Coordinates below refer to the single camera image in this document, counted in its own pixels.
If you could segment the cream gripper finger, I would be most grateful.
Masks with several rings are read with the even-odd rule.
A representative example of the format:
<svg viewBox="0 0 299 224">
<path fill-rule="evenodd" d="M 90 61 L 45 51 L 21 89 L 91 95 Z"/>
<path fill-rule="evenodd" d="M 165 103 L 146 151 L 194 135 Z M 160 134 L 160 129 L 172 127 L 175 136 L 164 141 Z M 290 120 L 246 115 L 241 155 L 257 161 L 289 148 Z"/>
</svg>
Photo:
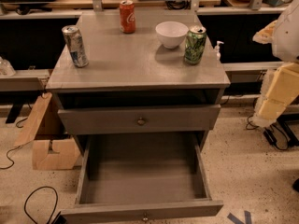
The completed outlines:
<svg viewBox="0 0 299 224">
<path fill-rule="evenodd" d="M 278 69 L 267 70 L 254 108 L 253 123 L 269 127 L 299 95 L 299 64 L 284 63 Z"/>
<path fill-rule="evenodd" d="M 272 35 L 274 33 L 274 29 L 276 26 L 276 21 L 270 22 L 268 25 L 266 25 L 262 30 L 257 32 L 252 40 L 254 42 L 260 43 L 260 44 L 269 44 L 272 42 Z"/>
</svg>

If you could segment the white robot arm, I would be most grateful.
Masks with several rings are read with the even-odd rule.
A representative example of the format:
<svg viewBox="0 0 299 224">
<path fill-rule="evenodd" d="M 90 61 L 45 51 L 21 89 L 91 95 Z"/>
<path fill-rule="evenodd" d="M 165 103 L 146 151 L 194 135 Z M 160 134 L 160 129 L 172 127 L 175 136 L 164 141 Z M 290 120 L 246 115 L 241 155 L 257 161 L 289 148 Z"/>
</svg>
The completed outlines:
<svg viewBox="0 0 299 224">
<path fill-rule="evenodd" d="M 268 70 L 256 102 L 253 123 L 269 127 L 299 96 L 299 0 L 293 0 L 276 21 L 257 32 L 254 41 L 271 44 L 272 53 L 283 61 Z"/>
</svg>

